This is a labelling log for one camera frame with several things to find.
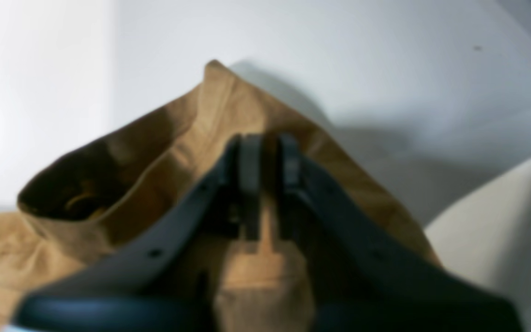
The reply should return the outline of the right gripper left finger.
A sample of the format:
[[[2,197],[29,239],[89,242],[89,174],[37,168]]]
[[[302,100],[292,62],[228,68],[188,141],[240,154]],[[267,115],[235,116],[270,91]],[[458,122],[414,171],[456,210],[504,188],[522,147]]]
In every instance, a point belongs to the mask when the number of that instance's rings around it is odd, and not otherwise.
[[[160,285],[200,231],[260,238],[263,137],[236,135],[215,166],[170,211],[116,254],[30,292],[12,316],[26,332],[214,332],[201,273],[193,297],[162,296]]]

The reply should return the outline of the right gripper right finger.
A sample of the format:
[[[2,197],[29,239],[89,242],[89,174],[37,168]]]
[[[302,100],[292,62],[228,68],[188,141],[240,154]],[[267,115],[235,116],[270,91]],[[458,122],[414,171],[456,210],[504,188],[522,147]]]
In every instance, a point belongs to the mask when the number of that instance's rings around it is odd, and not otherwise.
[[[514,306],[435,267],[371,221],[289,134],[277,139],[280,232],[307,260],[312,332],[520,332]]]

